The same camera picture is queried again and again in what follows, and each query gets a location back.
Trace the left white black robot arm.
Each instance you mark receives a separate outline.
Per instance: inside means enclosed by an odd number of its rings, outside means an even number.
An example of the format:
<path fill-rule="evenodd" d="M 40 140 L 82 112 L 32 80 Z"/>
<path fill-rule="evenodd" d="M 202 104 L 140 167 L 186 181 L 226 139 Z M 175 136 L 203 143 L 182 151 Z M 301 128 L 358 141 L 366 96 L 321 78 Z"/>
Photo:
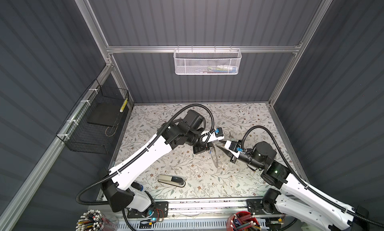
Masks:
<path fill-rule="evenodd" d="M 151 215 L 153 198 L 135 184 L 136 178 L 148 167 L 179 145 L 190 145 L 197 151 L 205 150 L 208 143 L 223 139 L 223 130 L 205 131 L 205 118 L 189 110 L 182 119 L 163 124 L 157 133 L 137 152 L 109 170 L 112 178 L 102 183 L 102 191 L 114 213 L 134 209 Z"/>

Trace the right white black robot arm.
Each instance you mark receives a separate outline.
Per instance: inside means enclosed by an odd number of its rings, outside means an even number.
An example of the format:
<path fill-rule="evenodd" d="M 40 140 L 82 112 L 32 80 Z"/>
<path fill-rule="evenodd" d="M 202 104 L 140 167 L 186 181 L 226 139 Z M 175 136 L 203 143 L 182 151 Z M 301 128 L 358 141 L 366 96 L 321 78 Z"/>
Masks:
<path fill-rule="evenodd" d="M 246 163 L 252 170 L 261 170 L 262 179 L 271 186 L 261 201 L 265 213 L 277 211 L 322 231 L 370 230 L 364 220 L 369 214 L 367 210 L 337 201 L 297 178 L 288 167 L 275 160 L 277 152 L 267 142 L 259 142 L 252 149 L 243 149 L 233 141 L 222 143 L 222 150 L 231 159 Z"/>

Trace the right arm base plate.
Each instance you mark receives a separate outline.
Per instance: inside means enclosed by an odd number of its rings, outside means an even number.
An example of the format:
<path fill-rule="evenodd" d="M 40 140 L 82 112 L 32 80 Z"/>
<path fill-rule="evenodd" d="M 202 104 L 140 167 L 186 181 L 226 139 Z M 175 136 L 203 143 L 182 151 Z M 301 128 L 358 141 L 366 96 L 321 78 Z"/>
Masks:
<path fill-rule="evenodd" d="M 271 202 L 263 201 L 262 198 L 260 199 L 246 199 L 246 208 L 249 213 L 254 215 L 282 215 L 280 211 L 278 211 Z"/>

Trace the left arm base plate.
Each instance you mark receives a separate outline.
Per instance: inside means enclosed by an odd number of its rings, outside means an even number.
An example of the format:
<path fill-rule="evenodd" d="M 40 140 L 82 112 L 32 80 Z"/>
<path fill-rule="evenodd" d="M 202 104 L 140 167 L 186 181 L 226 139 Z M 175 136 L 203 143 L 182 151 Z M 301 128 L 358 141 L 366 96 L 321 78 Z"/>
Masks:
<path fill-rule="evenodd" d="M 155 202 L 154 205 L 150 205 L 143 212 L 139 212 L 132 208 L 128 208 L 126 211 L 127 218 L 129 219 L 166 218 L 169 211 L 169 202 Z"/>

